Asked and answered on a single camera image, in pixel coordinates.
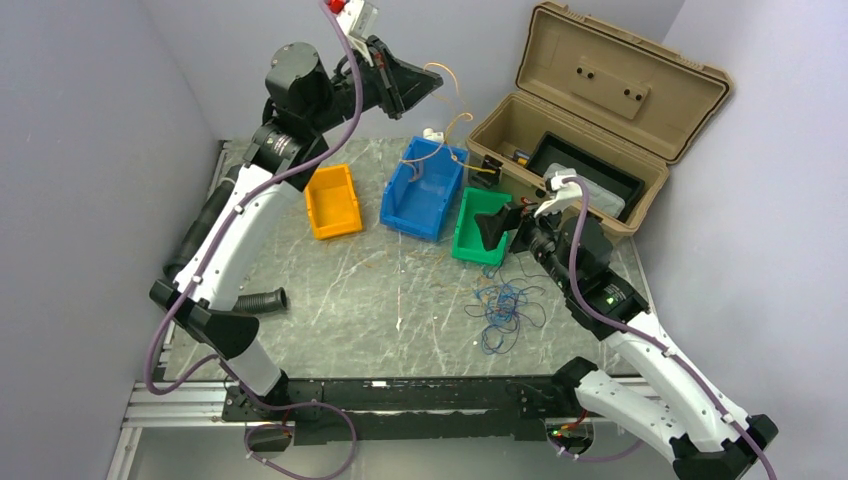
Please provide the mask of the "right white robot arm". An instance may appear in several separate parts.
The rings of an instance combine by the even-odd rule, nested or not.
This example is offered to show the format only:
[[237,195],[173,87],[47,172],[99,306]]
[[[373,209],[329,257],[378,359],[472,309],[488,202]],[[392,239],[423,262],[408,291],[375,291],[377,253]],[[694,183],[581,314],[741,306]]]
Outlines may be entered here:
[[610,266],[613,244],[599,221],[536,217],[530,206],[505,204],[474,220],[492,250],[516,233],[510,250],[528,252],[563,293],[572,317],[613,349],[653,388],[652,401],[591,361],[576,357],[552,377],[551,401],[615,421],[660,453],[679,479],[739,479],[763,459],[779,429],[749,414],[706,380],[677,348],[647,300]]

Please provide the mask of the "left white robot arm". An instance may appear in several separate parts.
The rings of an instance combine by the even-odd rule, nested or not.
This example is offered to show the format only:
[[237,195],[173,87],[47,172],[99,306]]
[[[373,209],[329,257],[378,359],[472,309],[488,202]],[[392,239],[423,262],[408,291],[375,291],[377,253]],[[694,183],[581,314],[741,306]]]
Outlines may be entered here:
[[265,79],[269,97],[261,126],[240,166],[203,205],[151,299],[249,390],[248,407],[264,420],[290,401],[288,377],[259,339],[259,320],[237,308],[238,285],[272,224],[334,153],[326,133],[354,129],[361,114],[381,109],[399,119],[443,84],[432,71],[396,58],[376,36],[363,52],[348,50],[327,71],[317,50],[294,42],[279,48]]

